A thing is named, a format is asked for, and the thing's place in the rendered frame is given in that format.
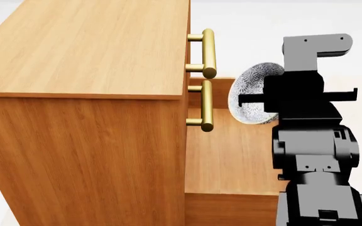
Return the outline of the light wooden cabinet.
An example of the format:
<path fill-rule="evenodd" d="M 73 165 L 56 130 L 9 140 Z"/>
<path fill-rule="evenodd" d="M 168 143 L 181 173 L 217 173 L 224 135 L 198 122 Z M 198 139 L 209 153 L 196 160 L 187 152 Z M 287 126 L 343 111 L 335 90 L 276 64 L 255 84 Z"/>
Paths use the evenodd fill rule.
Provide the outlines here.
<path fill-rule="evenodd" d="M 24 0 L 0 26 L 20 226 L 184 226 L 190 0 Z"/>

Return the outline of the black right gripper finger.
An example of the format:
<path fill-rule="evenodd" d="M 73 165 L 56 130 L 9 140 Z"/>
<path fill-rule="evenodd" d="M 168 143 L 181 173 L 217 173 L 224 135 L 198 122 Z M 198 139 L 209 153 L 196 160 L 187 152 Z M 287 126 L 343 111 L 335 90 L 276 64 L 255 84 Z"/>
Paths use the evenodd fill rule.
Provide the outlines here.
<path fill-rule="evenodd" d="M 264 94 L 239 94 L 238 104 L 243 105 L 245 103 L 264 103 Z"/>
<path fill-rule="evenodd" d="M 327 102 L 348 102 L 357 101 L 358 88 L 350 92 L 324 92 L 324 101 Z"/>

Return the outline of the open wooden drawer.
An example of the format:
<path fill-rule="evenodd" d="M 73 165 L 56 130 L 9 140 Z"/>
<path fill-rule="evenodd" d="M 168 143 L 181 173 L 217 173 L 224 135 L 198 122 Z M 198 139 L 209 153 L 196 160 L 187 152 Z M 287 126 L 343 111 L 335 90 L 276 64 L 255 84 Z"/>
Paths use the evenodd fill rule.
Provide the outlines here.
<path fill-rule="evenodd" d="M 272 164 L 276 122 L 246 125 L 228 110 L 232 78 L 212 81 L 214 129 L 187 129 L 185 226 L 276 226 L 286 182 Z"/>

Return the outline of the black white patterned bowl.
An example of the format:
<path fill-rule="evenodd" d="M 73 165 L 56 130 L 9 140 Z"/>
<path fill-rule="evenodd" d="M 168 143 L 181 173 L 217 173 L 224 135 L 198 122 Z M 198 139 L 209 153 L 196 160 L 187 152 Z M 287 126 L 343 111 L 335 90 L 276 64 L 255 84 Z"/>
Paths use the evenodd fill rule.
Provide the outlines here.
<path fill-rule="evenodd" d="M 231 115 L 243 124 L 268 124 L 278 119 L 277 113 L 264 111 L 263 103 L 238 104 L 240 94 L 262 94 L 264 78 L 282 75 L 284 68 L 277 63 L 259 63 L 247 69 L 233 82 L 228 94 L 228 109 Z"/>

